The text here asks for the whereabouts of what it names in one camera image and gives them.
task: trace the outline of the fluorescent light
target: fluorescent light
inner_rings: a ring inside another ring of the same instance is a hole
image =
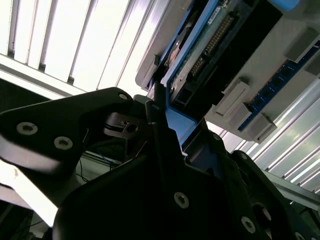
[[[46,74],[68,80],[89,3],[90,0],[58,0],[44,58]]]
[[[141,89],[141,87],[136,84],[135,78],[137,75],[138,67],[167,8],[168,2],[168,0],[154,1],[144,23],[143,29],[126,63],[125,69],[120,76],[117,87],[123,89],[131,96],[134,96],[136,94],[147,94],[146,91]]]
[[[320,163],[320,158],[316,160],[314,163],[312,163],[310,166],[306,167],[302,172],[300,172],[295,178],[293,178],[290,182],[294,183],[299,178],[301,178],[303,175],[305,175],[307,172],[309,172],[312,168],[314,168],[317,164]]]
[[[36,0],[24,0],[19,3],[14,40],[14,59],[24,64],[28,60],[36,8]]]
[[[7,55],[7,53],[8,53],[12,3],[13,3],[13,0],[1,0],[0,54],[3,54],[3,55]]]
[[[40,82],[43,82],[47,85],[50,85],[56,89],[64,91],[70,95],[78,95],[78,94],[85,93],[83,90],[80,90],[79,88],[71,86],[71,85],[67,84],[66,82],[60,81],[52,76],[49,76],[43,72],[35,70],[25,64],[17,62],[15,60],[13,60],[7,56],[1,55],[1,54],[0,54],[0,64],[7,66],[8,68],[13,69],[15,71],[18,71],[22,74],[30,76],[31,78],[36,79]],[[45,96],[43,90],[47,92],[47,90],[42,87],[37,87],[37,88],[31,87],[30,84],[32,84],[32,83],[27,82],[25,79],[17,78],[14,76],[13,76],[14,78],[11,77],[12,74],[7,74],[6,72],[4,72],[3,69],[1,68],[1,66],[0,66],[0,73],[2,75],[2,77],[0,77],[0,78],[4,79],[6,81],[9,81],[11,83],[14,83],[18,86],[21,86],[23,88],[26,88],[34,93]],[[49,99],[57,99],[56,97],[54,97],[54,95],[49,94],[49,96],[47,96]]]
[[[314,179],[316,176],[318,176],[320,174],[320,171],[318,171],[316,174],[312,175],[310,178],[308,178],[306,181],[304,181],[303,183],[300,184],[300,187],[303,187],[304,185],[306,185],[308,182],[310,182],[312,179]]]
[[[44,45],[49,12],[52,0],[38,1],[29,50],[28,65],[38,69]]]
[[[14,165],[0,160],[0,182],[16,193],[48,224],[54,225],[58,208]]]
[[[128,2],[129,0],[103,0],[96,4],[71,73],[74,86],[85,91],[97,89]]]
[[[126,67],[128,57],[137,41],[144,16],[149,9],[150,0],[137,0],[121,32],[113,46],[110,57],[106,63],[98,88],[104,89],[116,86],[123,69]],[[128,82],[135,81],[135,75],[130,76]]]

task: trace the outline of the cable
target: cable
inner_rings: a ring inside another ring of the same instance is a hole
[[[87,178],[85,178],[84,176],[81,176],[80,174],[76,173],[77,176],[81,177],[83,181],[85,181],[86,183],[89,182],[89,180]]]
[[[109,164],[109,167],[110,167],[110,169],[111,169],[111,164],[113,164],[113,162],[107,160],[107,159],[105,158],[105,156],[102,155],[102,153],[100,152],[99,148],[96,148],[96,151],[100,154],[100,156],[103,158],[103,160],[104,160],[106,163]]]
[[[81,159],[79,161],[80,161],[81,175],[79,175],[79,174],[77,174],[77,175],[80,176],[82,178],[82,180],[87,183],[87,182],[89,182],[89,180],[84,177]]]
[[[29,229],[29,228],[31,228],[31,227],[33,227],[33,226],[35,226],[35,225],[37,225],[37,224],[40,224],[40,223],[42,223],[42,222],[43,222],[43,220],[38,221],[38,222],[36,222],[36,223],[34,223],[34,224],[31,224],[31,225],[29,225],[29,226],[25,226],[24,228],[20,229],[19,231],[16,231],[14,235],[16,235],[17,233],[21,232],[20,235],[19,235],[19,237],[17,238],[18,240],[20,240],[20,237],[21,237],[22,233],[24,232],[24,230]]]

